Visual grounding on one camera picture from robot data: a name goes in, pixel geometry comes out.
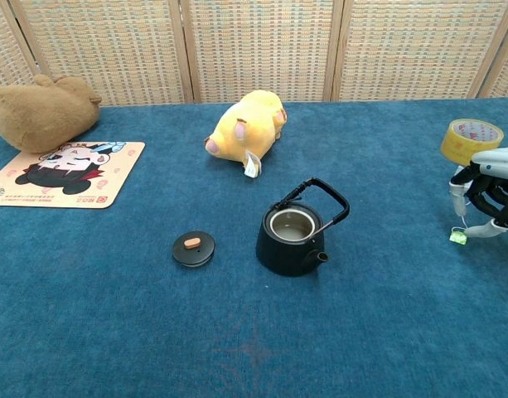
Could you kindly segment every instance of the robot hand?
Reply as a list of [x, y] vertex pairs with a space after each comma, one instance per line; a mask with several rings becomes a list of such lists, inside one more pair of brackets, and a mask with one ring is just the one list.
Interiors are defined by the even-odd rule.
[[[508, 148], [475, 153], [469, 166], [451, 178], [449, 192], [457, 215], [466, 215], [467, 197], [474, 207], [492, 217], [483, 226], [467, 228], [466, 236], [489, 238], [508, 231]], [[489, 203], [484, 194], [502, 208]]]

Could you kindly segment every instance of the yellow stuffed animal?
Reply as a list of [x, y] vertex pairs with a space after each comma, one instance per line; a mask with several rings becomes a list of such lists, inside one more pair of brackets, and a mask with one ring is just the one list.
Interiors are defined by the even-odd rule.
[[244, 174], [255, 178], [261, 173], [261, 158], [281, 136], [287, 114], [279, 97], [266, 90], [245, 95], [222, 115], [206, 151], [216, 158], [242, 162]]
[[36, 75], [34, 81], [0, 87], [0, 135], [14, 148], [49, 152], [97, 122], [101, 97], [81, 78]]

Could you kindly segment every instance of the packing tape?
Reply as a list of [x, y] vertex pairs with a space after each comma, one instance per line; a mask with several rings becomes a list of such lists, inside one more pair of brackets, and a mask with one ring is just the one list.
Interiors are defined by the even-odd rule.
[[501, 129], [476, 119], [458, 119], [449, 124], [440, 150], [445, 158], [469, 165], [473, 154], [495, 149], [504, 138]]

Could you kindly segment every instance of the wicker screen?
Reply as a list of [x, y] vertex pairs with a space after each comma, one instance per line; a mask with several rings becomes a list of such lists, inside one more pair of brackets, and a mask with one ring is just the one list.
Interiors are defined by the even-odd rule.
[[508, 8], [497, 0], [346, 3], [334, 100], [475, 96]]
[[508, 35], [493, 68], [482, 96], [508, 97]]
[[30, 84], [34, 71], [32, 56], [27, 47], [24, 52], [19, 46], [19, 34], [13, 33], [19, 28], [10, 10], [4, 7], [6, 3], [0, 6], [0, 85]]
[[[177, 2], [11, 3], [18, 15], [23, 14], [24, 25], [27, 24], [24, 31], [42, 71], [48, 69], [44, 73], [53, 77], [82, 77], [103, 97], [101, 104], [181, 103], [192, 97], [189, 74], [182, 74], [187, 63]], [[169, 7], [173, 3], [178, 10]], [[178, 12], [175, 20], [174, 11]], [[174, 22], [180, 27], [179, 32], [175, 32]], [[175, 33], [181, 36], [181, 46], [177, 45]]]
[[196, 100], [235, 102], [256, 89], [286, 101], [322, 100], [333, 0], [181, 5]]

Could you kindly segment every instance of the brown stuffed bear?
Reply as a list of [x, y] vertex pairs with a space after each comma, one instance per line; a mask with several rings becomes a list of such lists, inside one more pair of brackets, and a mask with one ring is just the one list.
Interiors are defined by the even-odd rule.
[[34, 81], [0, 87], [0, 135], [14, 148], [49, 152], [99, 119], [102, 99], [81, 78], [36, 75]]

